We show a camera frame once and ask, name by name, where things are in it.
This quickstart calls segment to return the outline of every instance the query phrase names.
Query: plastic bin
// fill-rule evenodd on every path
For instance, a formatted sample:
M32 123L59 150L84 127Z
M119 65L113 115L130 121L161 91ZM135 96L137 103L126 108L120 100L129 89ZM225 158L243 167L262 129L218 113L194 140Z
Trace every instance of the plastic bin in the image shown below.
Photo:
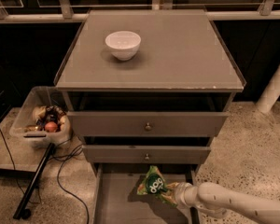
M34 87L29 92L21 110L10 128L10 135L20 138L23 143L33 148L46 148L49 143L66 147L70 144L72 134L68 117L65 117L63 129L56 133L46 131L26 132L26 127L35 125L33 112L35 107L56 105L66 111L63 95L55 87Z

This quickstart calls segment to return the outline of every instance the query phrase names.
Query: gray tabletop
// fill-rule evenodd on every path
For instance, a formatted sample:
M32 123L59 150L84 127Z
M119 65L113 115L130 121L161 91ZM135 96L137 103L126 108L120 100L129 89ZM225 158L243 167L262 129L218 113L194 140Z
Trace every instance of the gray tabletop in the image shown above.
M105 44L121 30L142 39L127 62ZM244 85L203 10L104 10L91 12L56 87L216 92L242 91Z

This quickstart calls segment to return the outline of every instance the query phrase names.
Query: drawer front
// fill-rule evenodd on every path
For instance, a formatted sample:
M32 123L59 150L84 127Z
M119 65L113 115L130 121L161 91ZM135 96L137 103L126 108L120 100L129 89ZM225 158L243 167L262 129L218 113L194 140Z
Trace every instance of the drawer front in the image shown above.
M68 112L80 136L217 136L225 112Z
M145 147L84 145L89 162L203 164L210 147Z

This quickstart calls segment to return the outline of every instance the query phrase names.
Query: floor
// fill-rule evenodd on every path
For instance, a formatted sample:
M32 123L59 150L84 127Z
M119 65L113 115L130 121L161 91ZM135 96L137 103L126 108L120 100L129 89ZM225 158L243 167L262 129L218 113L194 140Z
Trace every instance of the floor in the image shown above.
M44 149L33 149L9 135L11 124L19 108L13 108L0 124L16 168L33 171L42 158ZM280 201L280 102L269 114L260 113L253 103L232 103L230 116L212 151L201 166L198 183L205 181L243 193ZM60 147L55 155L62 156L80 145L74 136L71 144ZM0 168L13 166L0 134ZM21 200L22 192L15 180L0 179L0 223L87 223L84 205L58 185L56 176L61 163L50 160L42 174L39 192L36 190L28 207L32 215L24 220L12 217ZM61 184L85 202L90 211L96 178L83 154L67 161L60 173ZM28 183L20 181L23 189ZM224 219L203 216L203 222L252 224L255 223L232 211Z

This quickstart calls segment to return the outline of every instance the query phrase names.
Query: black metal pole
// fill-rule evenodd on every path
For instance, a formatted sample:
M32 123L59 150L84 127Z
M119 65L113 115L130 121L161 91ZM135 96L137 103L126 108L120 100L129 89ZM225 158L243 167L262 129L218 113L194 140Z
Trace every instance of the black metal pole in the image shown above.
M24 193L24 196L21 199L21 202L18 206L16 213L13 216L14 219L19 220L21 218L21 215L23 214L23 211L25 210L25 207L28 204L30 197L35 189L35 185L46 166L49 156L53 153L53 149L54 149L54 144L49 144L41 162L39 163L39 165L35 171L35 175L34 175L33 179L31 180L27 190Z

